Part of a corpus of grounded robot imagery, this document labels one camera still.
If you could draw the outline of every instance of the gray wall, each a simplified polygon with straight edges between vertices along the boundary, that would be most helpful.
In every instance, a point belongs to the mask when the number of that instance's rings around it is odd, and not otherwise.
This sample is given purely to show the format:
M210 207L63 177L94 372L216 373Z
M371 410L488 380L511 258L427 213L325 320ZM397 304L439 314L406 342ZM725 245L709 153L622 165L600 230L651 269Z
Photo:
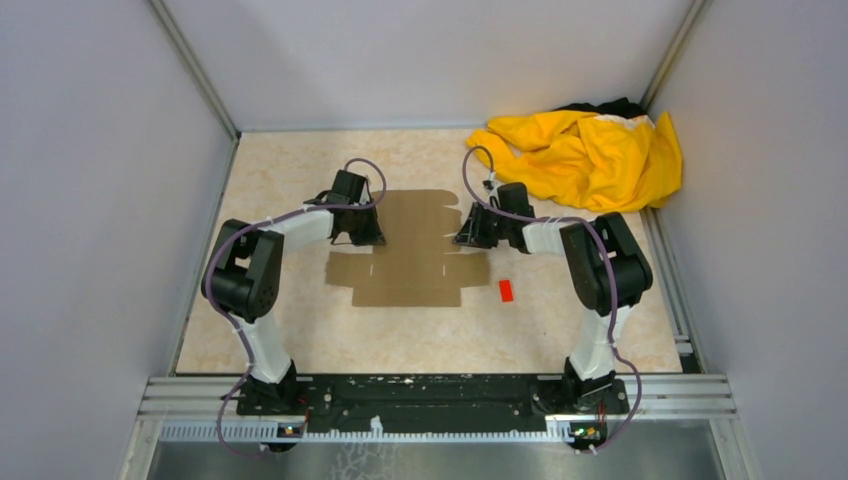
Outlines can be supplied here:
M0 49L0 477L115 478L229 142L144 2L2 2Z
M243 130L479 125L639 98L690 0L168 0Z
M659 98L663 210L709 364L765 478L845 478L848 2L715 2Z

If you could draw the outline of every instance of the yellow jacket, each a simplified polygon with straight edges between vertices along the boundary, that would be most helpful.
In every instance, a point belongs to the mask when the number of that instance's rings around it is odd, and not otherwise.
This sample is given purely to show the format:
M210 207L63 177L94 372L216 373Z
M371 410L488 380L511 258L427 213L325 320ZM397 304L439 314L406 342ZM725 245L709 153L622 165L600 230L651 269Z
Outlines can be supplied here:
M516 158L507 142L523 152ZM683 156L663 113L656 129L647 116L560 110L529 117L496 117L476 130L503 182L523 182L541 199L596 212L662 207L683 181ZM477 158L488 166L484 152Z

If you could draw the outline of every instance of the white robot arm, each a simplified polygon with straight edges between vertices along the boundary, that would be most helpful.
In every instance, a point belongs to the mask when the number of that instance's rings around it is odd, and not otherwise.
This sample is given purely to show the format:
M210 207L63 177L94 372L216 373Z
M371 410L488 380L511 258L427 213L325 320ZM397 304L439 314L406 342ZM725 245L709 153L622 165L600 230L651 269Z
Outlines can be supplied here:
M376 209L330 207L372 202L365 177L339 170L332 189L309 200L304 213L241 235L222 251L216 264L210 261L207 266L207 274L214 269L211 290L215 301L236 320L253 352L254 365L245 388L255 393L259 401L267 398L274 405L291 404L296 391L297 372L280 341L272 311L279 293L283 257L315 242L335 240L341 232L347 232L351 243L357 246L385 245ZM326 207L306 211L314 205ZM213 259L228 239L247 226L234 219L224 222L213 248ZM238 259L249 264L242 266ZM208 298L205 285L201 293Z
M598 247L581 223L563 226L557 222L530 222L535 215L524 184L496 187L489 180L484 185L490 193L490 204L527 221L498 215L475 203L454 243L492 248L498 240L507 240L522 253L566 257L575 291L586 311L577 348L565 362L564 396L577 410L593 409L615 380L615 358L608 335L612 313L610 282ZM653 274L621 214L604 214L589 223L600 235L615 275L615 344L630 312L651 287Z

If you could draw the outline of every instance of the red block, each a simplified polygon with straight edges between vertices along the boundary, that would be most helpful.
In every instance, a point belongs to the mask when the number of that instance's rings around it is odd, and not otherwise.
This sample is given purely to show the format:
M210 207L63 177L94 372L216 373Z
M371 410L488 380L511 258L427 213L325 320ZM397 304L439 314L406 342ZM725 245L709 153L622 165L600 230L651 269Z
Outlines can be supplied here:
M512 294L512 282L509 280L501 280L498 282L498 286L501 289L501 301L503 303L508 303L515 300L515 297Z

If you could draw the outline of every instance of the table surface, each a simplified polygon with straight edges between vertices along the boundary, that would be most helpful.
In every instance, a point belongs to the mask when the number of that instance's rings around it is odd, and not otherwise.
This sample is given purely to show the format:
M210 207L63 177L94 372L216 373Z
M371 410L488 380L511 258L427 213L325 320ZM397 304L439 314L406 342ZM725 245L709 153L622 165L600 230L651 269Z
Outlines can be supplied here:
M329 188L334 172L353 157L375 161L391 190L455 193L458 203L453 208L464 219L472 200L462 184L460 166L470 133L468 129L246 133L218 226L229 218L253 222L298 208L303 200ZM476 160L469 165L472 185L480 185L486 169ZM352 170L376 177L367 168ZM537 216L597 216L535 198L531 203ZM640 215L625 214L625 219L653 265ZM327 261L331 251L368 254L370 249L323 242L287 254L274 313L281 341L299 372L562 371L579 338L584 314L564 259L522 255L504 243L487 251L489 284L462 288L460 307L354 307L353 289L326 284ZM461 253L472 251L478 252L463 247ZM512 303L501 302L498 280L503 278L512 282ZM620 351L641 371L679 372L659 283L654 281L631 314ZM177 371L237 373L244 371L245 362L228 322L197 295ZM617 369L628 371L624 365Z

